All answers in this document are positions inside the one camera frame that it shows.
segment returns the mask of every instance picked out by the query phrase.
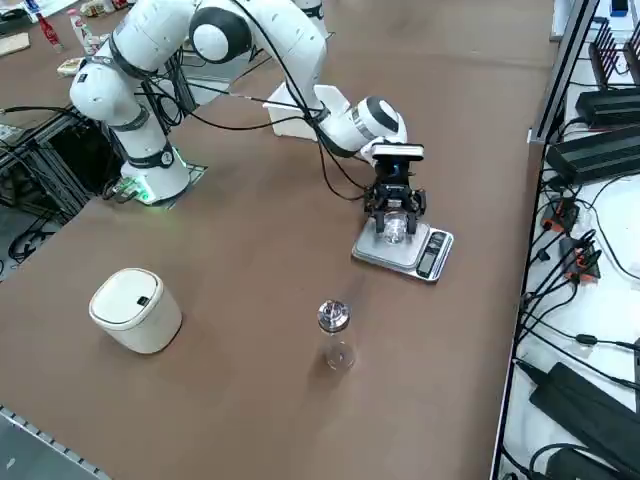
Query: bin lid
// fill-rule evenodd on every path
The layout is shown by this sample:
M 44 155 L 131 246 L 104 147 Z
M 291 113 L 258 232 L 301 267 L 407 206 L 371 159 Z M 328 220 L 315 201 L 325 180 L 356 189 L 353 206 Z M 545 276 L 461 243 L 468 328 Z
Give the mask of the bin lid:
M 138 324 L 162 294 L 160 279 L 146 270 L 127 268 L 113 274 L 89 305 L 94 320 L 124 326 Z

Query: glass jar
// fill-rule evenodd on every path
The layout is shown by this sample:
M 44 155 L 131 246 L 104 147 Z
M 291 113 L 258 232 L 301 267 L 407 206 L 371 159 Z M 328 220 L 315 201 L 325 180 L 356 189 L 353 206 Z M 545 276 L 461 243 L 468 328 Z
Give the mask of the glass jar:
M 322 353 L 333 370 L 348 370 L 356 360 L 353 347 L 346 342 L 350 322 L 351 309 L 342 302 L 327 300 L 318 310 L 318 324 L 326 336 Z

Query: white trash bin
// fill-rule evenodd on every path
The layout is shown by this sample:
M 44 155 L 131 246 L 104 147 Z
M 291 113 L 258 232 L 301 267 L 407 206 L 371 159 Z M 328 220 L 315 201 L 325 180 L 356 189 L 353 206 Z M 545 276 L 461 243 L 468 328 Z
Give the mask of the white trash bin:
M 156 274 L 141 268 L 114 273 L 95 293 L 89 315 L 105 332 L 138 353 L 165 348 L 182 324 L 182 313 Z

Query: digital scale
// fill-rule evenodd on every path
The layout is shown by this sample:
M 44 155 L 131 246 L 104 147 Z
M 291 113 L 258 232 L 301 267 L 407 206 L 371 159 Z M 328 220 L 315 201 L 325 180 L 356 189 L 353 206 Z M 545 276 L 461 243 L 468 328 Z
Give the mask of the digital scale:
M 453 235 L 418 223 L 414 235 L 399 243 L 387 241 L 376 233 L 370 218 L 356 241 L 351 254 L 364 262 L 389 268 L 425 282 L 437 282 L 453 246 Z

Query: white box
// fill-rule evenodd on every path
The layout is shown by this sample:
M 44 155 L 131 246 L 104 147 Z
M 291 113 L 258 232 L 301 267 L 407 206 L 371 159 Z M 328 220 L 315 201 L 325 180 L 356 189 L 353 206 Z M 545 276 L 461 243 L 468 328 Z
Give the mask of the white box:
M 314 90 L 320 101 L 324 103 L 333 115 L 342 114 L 351 106 L 349 100 L 333 85 L 316 85 Z M 293 98 L 291 98 L 285 82 L 280 84 L 268 100 L 291 105 L 289 107 L 269 103 L 269 101 L 263 103 L 262 106 L 269 111 L 269 118 L 271 118 L 272 122 L 291 116 L 302 117 L 302 111 L 298 107 L 294 107 L 296 103 Z M 304 120 L 294 119 L 273 125 L 273 133 L 278 136 L 298 137 L 318 141 L 315 132 Z

